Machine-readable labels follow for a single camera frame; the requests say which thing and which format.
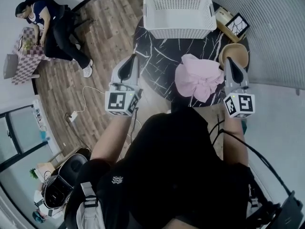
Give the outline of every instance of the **white sneaker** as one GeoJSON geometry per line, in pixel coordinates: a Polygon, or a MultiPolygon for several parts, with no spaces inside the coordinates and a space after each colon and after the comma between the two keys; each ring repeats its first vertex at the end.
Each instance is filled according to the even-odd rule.
{"type": "Polygon", "coordinates": [[[82,70],[85,78],[88,78],[92,75],[92,66],[93,66],[93,60],[90,59],[90,63],[88,64],[88,66],[82,70]]]}

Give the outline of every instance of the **checkered tablecloth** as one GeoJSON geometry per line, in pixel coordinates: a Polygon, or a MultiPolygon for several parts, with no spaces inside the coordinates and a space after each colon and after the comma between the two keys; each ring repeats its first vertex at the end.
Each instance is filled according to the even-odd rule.
{"type": "Polygon", "coordinates": [[[51,60],[44,55],[41,46],[32,46],[28,50],[24,49],[26,41],[31,41],[33,45],[35,44],[35,32],[31,27],[24,27],[22,29],[12,51],[13,54],[18,55],[19,60],[16,74],[11,79],[11,82],[15,85],[23,84],[30,80],[34,70],[37,68],[41,60],[51,60]]]}

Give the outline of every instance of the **white plastic basket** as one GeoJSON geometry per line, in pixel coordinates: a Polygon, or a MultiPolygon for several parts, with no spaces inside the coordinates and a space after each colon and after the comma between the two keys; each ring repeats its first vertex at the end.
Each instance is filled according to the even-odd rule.
{"type": "Polygon", "coordinates": [[[212,0],[144,0],[143,15],[157,39],[202,39],[217,27],[212,0]]]}

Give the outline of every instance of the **black pants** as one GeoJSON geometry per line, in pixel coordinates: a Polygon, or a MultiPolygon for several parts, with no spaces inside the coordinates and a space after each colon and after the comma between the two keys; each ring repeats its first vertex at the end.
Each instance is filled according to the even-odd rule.
{"type": "Polygon", "coordinates": [[[67,26],[71,23],[68,18],[62,18],[50,25],[44,44],[44,54],[49,58],[75,59],[82,69],[86,68],[90,59],[70,41],[67,26]]]}

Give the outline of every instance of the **dark blue shirt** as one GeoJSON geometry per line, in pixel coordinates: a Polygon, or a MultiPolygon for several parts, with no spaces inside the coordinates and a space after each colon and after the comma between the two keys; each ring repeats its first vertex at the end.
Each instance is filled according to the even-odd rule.
{"type": "Polygon", "coordinates": [[[33,9],[33,13],[34,13],[34,17],[33,18],[30,18],[30,17],[27,17],[27,22],[29,24],[33,23],[33,24],[37,24],[39,27],[43,27],[44,26],[44,20],[42,17],[40,17],[40,13],[41,11],[47,7],[48,8],[48,11],[49,11],[49,14],[50,14],[50,18],[51,18],[51,21],[54,20],[57,16],[57,11],[56,9],[46,3],[45,1],[37,1],[35,2],[33,5],[32,5],[32,9],[33,9]]]}

